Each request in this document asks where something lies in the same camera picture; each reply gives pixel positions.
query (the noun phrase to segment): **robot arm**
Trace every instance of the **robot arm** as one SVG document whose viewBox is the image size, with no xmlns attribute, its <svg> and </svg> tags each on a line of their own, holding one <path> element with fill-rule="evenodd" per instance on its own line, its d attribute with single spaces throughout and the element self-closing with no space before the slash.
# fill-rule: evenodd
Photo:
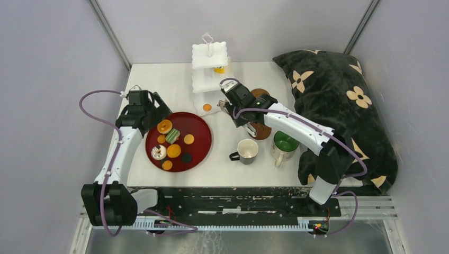
<svg viewBox="0 0 449 254">
<path fill-rule="evenodd" d="M 269 95 L 255 98 L 248 88 L 234 80 L 222 84 L 221 90 L 229 101 L 221 101 L 219 105 L 231 116 L 237 127 L 243 126 L 255 136 L 255 130 L 249 122 L 265 124 L 293 137 L 319 156 L 316 164 L 318 177 L 309 196 L 318 204 L 326 203 L 354 160 L 329 136 L 354 150 L 348 131 L 334 130 L 310 121 Z"/>
<path fill-rule="evenodd" d="M 145 133 L 172 113 L 157 93 L 150 93 L 147 90 L 140 90 L 140 88 L 132 89 L 129 91 L 127 99 L 129 104 L 115 122 L 121 131 L 122 141 L 120 141 L 120 149 L 112 162 L 112 170 L 106 182 L 105 196 L 100 196 L 101 187 L 119 142 L 117 133 L 114 136 L 116 143 L 112 146 L 94 183 L 85 184 L 81 190 L 87 215 L 94 226 L 103 225 L 100 211 L 101 198 L 104 198 L 104 215 L 108 225 L 132 225 L 135 222 L 140 200 L 136 202 L 135 196 L 131 195 L 126 188 L 132 159 Z"/>
</svg>

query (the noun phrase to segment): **mug handle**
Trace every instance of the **mug handle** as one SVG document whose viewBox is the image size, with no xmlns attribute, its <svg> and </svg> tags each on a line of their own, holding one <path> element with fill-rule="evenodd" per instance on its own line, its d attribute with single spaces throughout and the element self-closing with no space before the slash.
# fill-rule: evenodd
<svg viewBox="0 0 449 254">
<path fill-rule="evenodd" d="M 233 152 L 229 155 L 229 159 L 232 161 L 236 161 L 240 159 L 240 155 L 238 155 L 238 152 Z"/>
<path fill-rule="evenodd" d="M 283 153 L 283 152 L 279 153 L 279 156 L 278 156 L 278 158 L 276 159 L 276 162 L 274 163 L 274 166 L 275 166 L 276 168 L 278 168 L 278 167 L 281 165 L 281 162 L 282 162 L 283 157 L 284 157 L 284 153 Z"/>
</svg>

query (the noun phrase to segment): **white mug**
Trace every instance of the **white mug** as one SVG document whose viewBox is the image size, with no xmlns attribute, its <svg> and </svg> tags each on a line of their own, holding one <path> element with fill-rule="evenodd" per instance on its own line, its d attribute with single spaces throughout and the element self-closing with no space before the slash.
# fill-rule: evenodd
<svg viewBox="0 0 449 254">
<path fill-rule="evenodd" d="M 283 133 L 276 132 L 271 145 L 271 154 L 276 159 L 274 166 L 278 168 L 281 162 L 290 160 L 298 148 L 299 142 Z"/>
<path fill-rule="evenodd" d="M 245 165 L 249 165 L 256 160 L 259 153 L 259 146 L 252 139 L 243 139 L 237 145 L 237 152 L 229 155 L 230 160 L 239 160 Z"/>
</svg>

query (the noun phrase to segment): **black cookie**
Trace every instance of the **black cookie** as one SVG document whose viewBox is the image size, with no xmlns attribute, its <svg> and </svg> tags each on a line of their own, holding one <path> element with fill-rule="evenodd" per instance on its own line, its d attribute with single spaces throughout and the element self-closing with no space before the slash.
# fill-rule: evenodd
<svg viewBox="0 0 449 254">
<path fill-rule="evenodd" d="M 190 153 L 185 153 L 181 156 L 181 160 L 183 163 L 187 164 L 192 161 L 192 155 Z"/>
</svg>

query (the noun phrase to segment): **floor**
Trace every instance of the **floor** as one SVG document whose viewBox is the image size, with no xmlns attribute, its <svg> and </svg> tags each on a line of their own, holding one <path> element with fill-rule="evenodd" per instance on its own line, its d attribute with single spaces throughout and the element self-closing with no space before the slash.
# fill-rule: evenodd
<svg viewBox="0 0 449 254">
<path fill-rule="evenodd" d="M 331 221 L 331 232 L 347 222 Z M 93 230 L 86 253 L 234 254 L 234 253 L 392 253 L 382 221 L 355 221 L 342 234 L 314 239 L 304 232 L 205 231 L 173 237 L 153 237 L 137 230 L 110 238 Z"/>
</svg>

